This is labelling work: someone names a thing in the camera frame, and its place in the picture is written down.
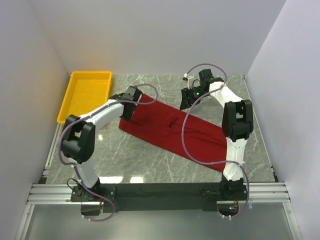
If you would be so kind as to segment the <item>red t shirt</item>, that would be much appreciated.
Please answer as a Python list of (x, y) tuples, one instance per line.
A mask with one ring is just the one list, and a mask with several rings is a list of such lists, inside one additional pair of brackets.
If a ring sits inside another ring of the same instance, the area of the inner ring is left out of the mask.
[(130, 121), (119, 129), (147, 143), (186, 159), (195, 158), (207, 168), (222, 172), (227, 141), (222, 128), (143, 94)]

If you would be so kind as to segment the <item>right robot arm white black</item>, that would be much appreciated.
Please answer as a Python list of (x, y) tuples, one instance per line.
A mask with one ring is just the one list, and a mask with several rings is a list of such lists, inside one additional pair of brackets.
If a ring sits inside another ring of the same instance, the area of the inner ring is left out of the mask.
[(226, 160), (218, 194), (223, 200), (238, 200), (247, 197), (243, 171), (245, 148), (254, 129), (253, 105), (231, 91), (226, 81), (213, 77), (210, 69), (199, 72), (199, 79), (185, 73), (183, 78), (187, 87), (181, 90), (180, 109), (192, 109), (202, 97), (212, 96), (223, 107), (222, 132), (226, 138)]

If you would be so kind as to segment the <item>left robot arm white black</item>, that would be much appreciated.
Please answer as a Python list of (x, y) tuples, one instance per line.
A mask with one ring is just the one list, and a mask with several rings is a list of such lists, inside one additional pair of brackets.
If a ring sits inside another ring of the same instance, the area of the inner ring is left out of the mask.
[(78, 177), (73, 190), (75, 195), (88, 202), (104, 198), (100, 179), (89, 162), (95, 150), (96, 134), (116, 118), (129, 121), (142, 96), (141, 90), (129, 86), (125, 92), (111, 96), (96, 109), (67, 117), (58, 142), (58, 157), (63, 165), (74, 168)]

